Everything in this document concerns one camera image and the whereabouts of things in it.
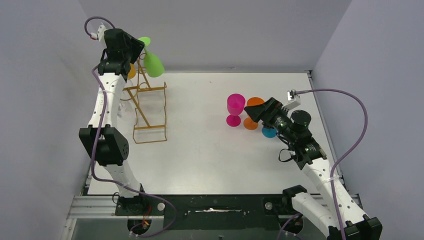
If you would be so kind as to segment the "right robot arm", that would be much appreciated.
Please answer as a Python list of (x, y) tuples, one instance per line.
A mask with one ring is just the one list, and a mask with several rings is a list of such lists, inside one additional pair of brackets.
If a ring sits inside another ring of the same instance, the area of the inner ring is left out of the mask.
[(300, 103), (292, 99), (283, 105), (271, 97), (263, 104), (246, 106), (254, 122), (276, 130), (278, 138), (292, 151), (300, 171), (314, 184), (326, 207), (319, 204), (301, 185), (283, 190), (282, 202), (290, 212), (306, 217), (328, 240), (378, 240), (383, 226), (349, 195), (332, 171), (324, 150), (309, 131), (311, 115), (304, 110), (288, 111)]

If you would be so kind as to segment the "magenta plastic wine glass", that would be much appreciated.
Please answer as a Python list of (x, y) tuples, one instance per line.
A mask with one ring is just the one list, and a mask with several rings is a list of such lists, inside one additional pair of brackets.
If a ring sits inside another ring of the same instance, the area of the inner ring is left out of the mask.
[(240, 114), (243, 112), (246, 99), (239, 93), (231, 94), (226, 101), (229, 115), (226, 117), (226, 123), (230, 127), (237, 127), (241, 124)]

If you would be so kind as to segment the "orange plastic wine glass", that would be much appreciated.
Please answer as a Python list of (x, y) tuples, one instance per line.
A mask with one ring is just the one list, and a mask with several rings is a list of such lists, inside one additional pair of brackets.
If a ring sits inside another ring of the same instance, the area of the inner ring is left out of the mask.
[(251, 131), (256, 130), (259, 125), (258, 121), (256, 120), (258, 114), (256, 113), (255, 110), (251, 110), (251, 107), (261, 105), (264, 102), (265, 101), (260, 97), (251, 97), (247, 100), (246, 107), (248, 108), (247, 110), (248, 117), (245, 118), (243, 121), (243, 126), (247, 130), (251, 130)]

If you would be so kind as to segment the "blue plastic wine glass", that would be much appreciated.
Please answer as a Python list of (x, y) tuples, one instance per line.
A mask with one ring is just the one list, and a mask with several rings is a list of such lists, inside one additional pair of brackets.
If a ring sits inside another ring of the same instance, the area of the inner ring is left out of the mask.
[(272, 139), (277, 136), (277, 130), (273, 127), (263, 126), (261, 132), (264, 137)]

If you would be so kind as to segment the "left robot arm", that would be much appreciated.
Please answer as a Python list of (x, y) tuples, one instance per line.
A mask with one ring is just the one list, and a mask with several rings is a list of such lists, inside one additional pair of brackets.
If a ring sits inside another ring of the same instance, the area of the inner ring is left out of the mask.
[(109, 182), (118, 188), (116, 213), (142, 215), (149, 209), (148, 202), (129, 166), (129, 142), (117, 129), (117, 122), (123, 89), (145, 44), (120, 28), (104, 25), (90, 36), (105, 49), (92, 70), (99, 85), (93, 114), (78, 136), (91, 161), (102, 166), (110, 174)]

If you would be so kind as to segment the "clear wine glass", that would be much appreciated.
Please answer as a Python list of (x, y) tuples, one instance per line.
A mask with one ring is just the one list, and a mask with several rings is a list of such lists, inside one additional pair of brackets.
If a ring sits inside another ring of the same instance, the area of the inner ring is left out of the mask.
[(129, 100), (121, 100), (118, 106), (118, 117), (119, 118), (128, 118), (133, 112), (132, 105)]

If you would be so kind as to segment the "green plastic wine glass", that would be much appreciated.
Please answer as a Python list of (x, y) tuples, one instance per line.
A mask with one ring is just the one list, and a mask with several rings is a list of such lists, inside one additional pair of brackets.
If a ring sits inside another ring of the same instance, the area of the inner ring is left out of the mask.
[(151, 39), (147, 36), (143, 36), (138, 38), (139, 41), (144, 43), (144, 57), (143, 57), (143, 64), (146, 69), (146, 73), (151, 78), (157, 78), (161, 76), (165, 72), (165, 67), (162, 63), (162, 61), (151, 51), (147, 50), (147, 47), (151, 43)]

